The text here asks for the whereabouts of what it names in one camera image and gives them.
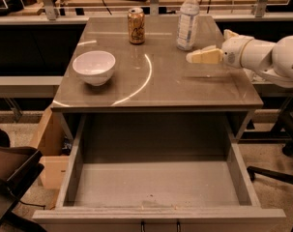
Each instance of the bottle label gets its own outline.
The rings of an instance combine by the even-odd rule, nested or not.
[[[179,31],[177,44],[181,47],[193,46],[197,29],[197,16],[181,14],[179,18]]]

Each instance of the cardboard box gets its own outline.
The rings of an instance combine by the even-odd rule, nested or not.
[[[69,157],[60,156],[64,137],[58,118],[47,108],[30,141],[30,146],[44,155],[40,160],[44,165],[40,180],[46,189],[59,189],[67,170]]]

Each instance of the drawer handle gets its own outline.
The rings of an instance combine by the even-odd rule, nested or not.
[[[141,228],[141,230],[140,230],[141,232],[145,232],[145,223],[144,223],[144,221],[141,222],[140,228]]]
[[[178,221],[177,222],[177,232],[181,232],[182,229],[181,229],[181,223]]]

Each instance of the white bowl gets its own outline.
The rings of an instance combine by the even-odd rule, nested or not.
[[[84,82],[100,86],[114,73],[115,57],[106,51],[89,51],[76,57],[73,69]]]

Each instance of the gray tabletop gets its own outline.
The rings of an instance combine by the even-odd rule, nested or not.
[[[144,44],[129,42],[126,17],[90,18],[53,101],[56,112],[126,109],[247,110],[262,101],[242,70],[223,63],[190,64],[176,47],[178,16],[146,16]],[[223,36],[210,16],[201,16],[196,46],[221,47]],[[116,58],[115,73],[100,87],[73,71],[76,56],[104,50]]]

